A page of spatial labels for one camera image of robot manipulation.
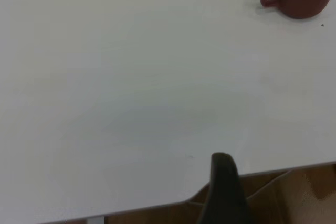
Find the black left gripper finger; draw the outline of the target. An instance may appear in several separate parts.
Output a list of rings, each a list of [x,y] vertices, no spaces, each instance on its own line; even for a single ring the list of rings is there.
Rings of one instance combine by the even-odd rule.
[[[209,191],[198,223],[253,223],[233,158],[214,153]]]

